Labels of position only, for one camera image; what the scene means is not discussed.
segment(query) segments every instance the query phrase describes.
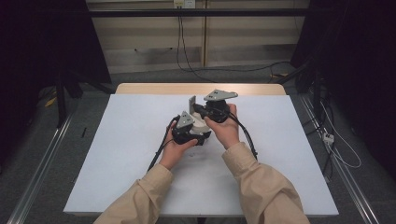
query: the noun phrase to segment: wire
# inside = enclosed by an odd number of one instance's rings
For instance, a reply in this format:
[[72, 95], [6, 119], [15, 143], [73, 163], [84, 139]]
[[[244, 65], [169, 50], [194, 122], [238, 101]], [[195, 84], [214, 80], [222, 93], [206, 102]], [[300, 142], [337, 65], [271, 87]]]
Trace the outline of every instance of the wire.
[[329, 150], [334, 154], [334, 157], [337, 158], [339, 161], [341, 161], [343, 164], [345, 164], [346, 166], [349, 166], [351, 168], [359, 168], [361, 167], [361, 158], [359, 157], [358, 153], [355, 151], [355, 149], [353, 149], [353, 147], [341, 136], [341, 134], [339, 132], [337, 132], [337, 130], [335, 129], [335, 127], [333, 126], [330, 118], [329, 118], [329, 114], [326, 111], [326, 108], [324, 107], [323, 103], [320, 102], [321, 106], [324, 108], [324, 113], [326, 114], [327, 119], [330, 122], [330, 125], [332, 126], [334, 132], [346, 143], [346, 145], [352, 150], [352, 152], [356, 155], [356, 157], [359, 160], [359, 164], [358, 165], [351, 165], [349, 163], [347, 163], [346, 161], [344, 161], [337, 153], [334, 152], [333, 148], [330, 146], [330, 144], [325, 143], [329, 146]]
[[[296, 8], [296, 0], [293, 0], [293, 9], [295, 9], [295, 8]], [[294, 24], [296, 25], [297, 34], [298, 34], [298, 36], [300, 36], [300, 30], [299, 30], [298, 25], [297, 25], [296, 17], [294, 17]]]
[[178, 120], [179, 118], [180, 118], [180, 116], [176, 116], [176, 117], [172, 118], [172, 120], [169, 122], [169, 125], [166, 127], [166, 132], [165, 132], [165, 135], [163, 136], [163, 141], [161, 142], [160, 147], [158, 148], [157, 152], [155, 153], [155, 156], [154, 156], [154, 158], [152, 159], [151, 164], [150, 164], [149, 167], [148, 167], [148, 171], [151, 170], [151, 168], [154, 166], [155, 162], [158, 160], [158, 157], [161, 155], [161, 152], [163, 152], [163, 149], [165, 148], [165, 146], [166, 146], [169, 142], [171, 142], [171, 141], [174, 140], [174, 139], [171, 139], [171, 140], [167, 141], [167, 142], [164, 144], [165, 139], [166, 139], [166, 136], [167, 136], [168, 133], [169, 133], [169, 129], [171, 128], [173, 121]]
[[327, 164], [330, 163], [330, 169], [331, 170], [330, 170], [329, 180], [332, 180], [332, 154], [333, 154], [332, 152], [333, 152], [333, 150], [328, 152], [328, 156], [327, 156], [326, 162], [325, 162], [325, 164], [324, 164], [324, 166], [322, 168], [322, 174], [325, 175]]
[[[178, 52], [179, 52], [179, 48], [180, 48], [180, 38], [182, 39], [183, 42], [183, 49], [184, 49], [184, 55], [187, 61], [187, 65], [189, 66], [190, 69], [185, 69], [183, 67], [181, 67], [180, 62], [178, 60]], [[271, 69], [271, 75], [273, 74], [272, 72], [272, 67], [277, 65], [277, 64], [281, 64], [281, 63], [288, 63], [290, 64], [290, 62], [288, 61], [283, 61], [283, 62], [277, 62], [277, 63], [272, 63], [270, 65], [265, 65], [263, 67], [259, 67], [259, 68], [253, 68], [253, 69], [227, 69], [227, 68], [198, 68], [198, 69], [193, 69], [190, 65], [190, 61], [189, 58], [187, 56], [187, 51], [186, 51], [186, 43], [184, 40], [184, 26], [183, 26], [183, 19], [181, 17], [178, 17], [178, 41], [177, 41], [177, 66], [180, 68], [180, 70], [185, 71], [185, 72], [193, 72], [194, 75], [200, 79], [203, 79], [205, 81], [210, 81], [210, 82], [215, 82], [211, 79], [208, 78], [204, 78], [204, 77], [200, 77], [198, 74], [196, 74], [196, 72], [199, 71], [226, 71], [226, 72], [255, 72], [255, 71], [260, 71], [266, 68], [270, 68]]]
[[341, 30], [343, 29], [343, 25], [344, 25], [344, 21], [345, 21], [346, 14], [347, 14], [347, 9], [349, 8], [349, 4], [350, 4], [350, 0], [348, 0], [347, 3], [346, 3], [346, 7], [345, 7], [345, 10], [344, 10], [343, 16], [341, 18], [341, 24], [338, 26], [339, 28], [337, 30], [337, 34], [336, 34], [335, 39], [334, 39], [334, 41], [332, 43], [333, 46], [337, 42], [338, 37], [340, 36]]
[[[182, 40], [183, 40], [184, 55], [185, 55], [185, 57], [186, 57], [187, 65], [189, 66], [190, 70], [186, 70], [186, 69], [182, 68], [182, 67], [180, 66], [179, 61], [178, 61], [178, 50], [179, 50], [179, 48], [180, 48], [180, 34], [181, 34], [181, 38], [182, 38]], [[211, 80], [211, 79], [208, 79], [208, 78], [205, 78], [205, 77], [200, 77], [200, 76], [191, 68], [190, 62], [189, 62], [189, 58], [187, 57], [186, 43], [185, 43], [185, 41], [184, 41], [183, 19], [182, 19], [181, 17], [178, 17], [177, 65], [178, 65], [178, 67], [179, 67], [182, 71], [185, 71], [185, 72], [192, 72], [196, 77], [198, 77], [198, 78], [200, 78], [200, 79], [202, 79], [202, 80], [205, 80], [205, 81], [208, 81], [208, 82], [217, 83], [217, 82], [214, 81], [214, 80]]]
[[249, 146], [250, 146], [251, 153], [253, 154], [254, 158], [257, 160], [257, 151], [256, 151], [256, 149], [254, 148], [253, 141], [251, 140], [251, 137], [250, 137], [250, 134], [248, 133], [248, 130], [247, 130], [247, 129], [245, 128], [245, 126], [239, 121], [239, 119], [236, 117], [235, 114], [233, 114], [233, 113], [230, 112], [229, 118], [232, 119], [233, 121], [235, 121], [239, 126], [241, 126], [241, 128], [242, 128], [242, 130], [244, 131], [245, 136], [246, 136], [246, 138], [247, 138], [247, 142], [248, 142], [248, 144], [249, 144]]

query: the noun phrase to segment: person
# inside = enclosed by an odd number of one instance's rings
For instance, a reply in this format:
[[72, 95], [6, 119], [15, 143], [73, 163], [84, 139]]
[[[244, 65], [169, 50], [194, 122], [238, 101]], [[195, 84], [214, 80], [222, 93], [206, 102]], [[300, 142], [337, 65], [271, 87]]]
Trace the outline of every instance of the person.
[[[236, 115], [236, 105], [229, 106]], [[239, 127], [233, 120], [216, 123], [205, 118], [205, 122], [226, 149], [222, 158], [239, 186], [240, 205], [247, 223], [309, 223], [294, 186], [279, 171], [255, 160], [245, 143], [239, 141]], [[168, 144], [160, 162], [136, 180], [94, 223], [157, 221], [164, 195], [172, 183], [170, 171], [197, 140], [178, 145], [169, 131], [165, 142]]]

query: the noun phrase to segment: beige jacket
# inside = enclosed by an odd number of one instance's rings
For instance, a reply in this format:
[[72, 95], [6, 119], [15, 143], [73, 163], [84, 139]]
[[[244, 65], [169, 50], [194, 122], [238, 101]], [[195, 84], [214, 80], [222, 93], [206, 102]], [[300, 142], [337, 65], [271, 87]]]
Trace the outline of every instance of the beige jacket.
[[[309, 223], [294, 186], [276, 169], [259, 164], [244, 143], [230, 147], [222, 157], [239, 185], [247, 223]], [[170, 171], [155, 165], [94, 223], [155, 223], [172, 180]]]

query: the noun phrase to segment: black cable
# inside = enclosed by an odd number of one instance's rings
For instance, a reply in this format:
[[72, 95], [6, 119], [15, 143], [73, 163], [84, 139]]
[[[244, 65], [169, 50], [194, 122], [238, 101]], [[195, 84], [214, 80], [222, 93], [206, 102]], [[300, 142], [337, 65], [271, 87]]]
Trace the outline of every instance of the black cable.
[[233, 113], [230, 112], [230, 114], [229, 114], [228, 117], [229, 117], [230, 119], [232, 119], [233, 121], [235, 121], [235, 123], [237, 123], [239, 126], [241, 126], [242, 130], [243, 130], [244, 133], [245, 133], [245, 136], [247, 137], [247, 142], [248, 142], [248, 144], [249, 144], [249, 146], [250, 146], [251, 153], [253, 154], [254, 158], [257, 160], [257, 154], [258, 154], [258, 153], [257, 153], [256, 149], [254, 148], [253, 141], [251, 140], [251, 137], [250, 137], [250, 134], [248, 133], [248, 130], [247, 130], [247, 129], [245, 128], [245, 126], [239, 121], [239, 119], [236, 117], [235, 114], [233, 114]]
[[[330, 106], [330, 102], [331, 102], [331, 94], [330, 94], [329, 90], [327, 90], [325, 97], [321, 98], [321, 103], [323, 104], [322, 114], [325, 115], [325, 110], [327, 110], [327, 108], [329, 108], [329, 110], [331, 112], [331, 116], [330, 116], [329, 122], [332, 124], [331, 126], [333, 126], [334, 125], [334, 113], [332, 111], [332, 107]], [[324, 141], [322, 139], [323, 146], [324, 146], [326, 152], [328, 153], [326, 162], [325, 162], [325, 164], [324, 164], [324, 166], [322, 168], [322, 174], [323, 175], [325, 174], [326, 169], [327, 169], [327, 165], [330, 163], [331, 172], [330, 172], [329, 179], [332, 180], [332, 170], [333, 170], [333, 168], [332, 168], [332, 154], [333, 154], [334, 148], [335, 148], [335, 136], [334, 136], [334, 128], [333, 127], [332, 127], [332, 130], [330, 131], [330, 134], [332, 134], [332, 136], [334, 137], [334, 140], [333, 140], [332, 145], [331, 145], [331, 149], [332, 150], [330, 150], [330, 152], [327, 150], [326, 144], [324, 143]]]
[[[178, 60], [178, 52], [179, 52], [179, 48], [180, 48], [180, 37], [183, 41], [183, 49], [184, 49], [184, 55], [187, 61], [187, 65], [189, 66], [189, 69], [185, 69], [182, 68], [180, 65], [180, 62]], [[196, 74], [195, 72], [199, 72], [199, 71], [225, 71], [225, 72], [254, 72], [254, 71], [260, 71], [266, 68], [270, 68], [271, 69], [271, 74], [272, 73], [272, 67], [274, 65], [277, 64], [281, 64], [281, 63], [290, 63], [287, 61], [284, 62], [277, 62], [277, 63], [272, 63], [270, 65], [266, 65], [264, 67], [260, 67], [260, 68], [253, 68], [253, 69], [246, 69], [246, 70], [240, 70], [240, 69], [227, 69], [227, 68], [198, 68], [198, 69], [192, 69], [190, 62], [189, 62], [189, 58], [187, 56], [187, 52], [186, 52], [186, 44], [185, 44], [185, 40], [184, 40], [184, 26], [183, 26], [183, 19], [181, 17], [178, 17], [178, 41], [177, 41], [177, 66], [180, 68], [180, 70], [185, 71], [185, 72], [193, 72], [195, 74], [196, 77], [203, 79], [205, 81], [210, 81], [210, 82], [215, 82], [213, 80], [210, 80], [208, 78], [204, 78], [204, 77], [200, 77], [198, 74]]]
[[[296, 8], [296, 0], [293, 0], [293, 9], [295, 9], [295, 8]], [[300, 37], [301, 34], [300, 34], [299, 29], [298, 29], [296, 17], [294, 17], [294, 24], [296, 25], [297, 34], [298, 34], [298, 36]]]
[[169, 129], [171, 128], [173, 121], [178, 120], [179, 118], [180, 118], [180, 116], [176, 116], [176, 117], [172, 118], [171, 122], [169, 122], [168, 127], [166, 127], [166, 132], [165, 132], [165, 135], [163, 136], [163, 141], [162, 141], [161, 144], [160, 144], [160, 148], [158, 148], [158, 151], [155, 153], [155, 156], [154, 156], [154, 158], [152, 159], [151, 164], [150, 164], [149, 167], [148, 167], [148, 171], [151, 170], [151, 168], [154, 166], [155, 162], [158, 160], [158, 157], [161, 155], [161, 152], [163, 152], [163, 149], [165, 148], [165, 146], [166, 146], [169, 142], [173, 141], [173, 139], [171, 139], [171, 140], [167, 141], [167, 142], [164, 144], [165, 139], [166, 139], [166, 136], [167, 136], [168, 133], [169, 133]]
[[[189, 66], [190, 70], [186, 70], [180, 66], [180, 63], [178, 61], [178, 49], [180, 48], [180, 33], [181, 33], [181, 38], [183, 41], [183, 49], [184, 49], [184, 55], [186, 57], [187, 65]], [[205, 78], [205, 77], [200, 77], [190, 66], [189, 58], [187, 57], [187, 51], [186, 51], [186, 43], [184, 41], [184, 27], [183, 27], [183, 19], [181, 17], [178, 17], [178, 41], [177, 41], [177, 65], [178, 67], [185, 72], [192, 72], [196, 77], [208, 81], [208, 82], [213, 82], [213, 83], [218, 83], [216, 81], [213, 81], [211, 79]]]
[[274, 77], [274, 73], [273, 73], [273, 70], [272, 70], [272, 66], [270, 66], [270, 80], [268, 80], [267, 83], [271, 83], [273, 77]]
[[341, 30], [343, 29], [343, 25], [344, 25], [345, 17], [346, 17], [346, 15], [347, 15], [347, 9], [349, 8], [349, 4], [350, 4], [350, 0], [348, 0], [348, 1], [346, 2], [346, 7], [345, 7], [345, 9], [344, 9], [344, 13], [343, 13], [343, 16], [342, 16], [342, 18], [341, 18], [341, 23], [340, 23], [340, 25], [338, 26], [337, 34], [336, 34], [336, 36], [335, 36], [334, 41], [332, 42], [332, 45], [333, 45], [333, 46], [335, 45], [335, 43], [337, 43], [338, 37], [340, 36]]

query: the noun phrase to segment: electrical outlet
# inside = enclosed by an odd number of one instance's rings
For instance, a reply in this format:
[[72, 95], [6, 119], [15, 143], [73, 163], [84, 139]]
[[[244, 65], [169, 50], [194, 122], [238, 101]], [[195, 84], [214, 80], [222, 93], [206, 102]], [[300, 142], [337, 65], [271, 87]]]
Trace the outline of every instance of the electrical outlet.
[[184, 0], [184, 8], [195, 8], [195, 0]]
[[184, 8], [184, 0], [174, 0], [174, 8]]
[[331, 145], [334, 142], [334, 135], [330, 133], [324, 133], [322, 136], [323, 142]]

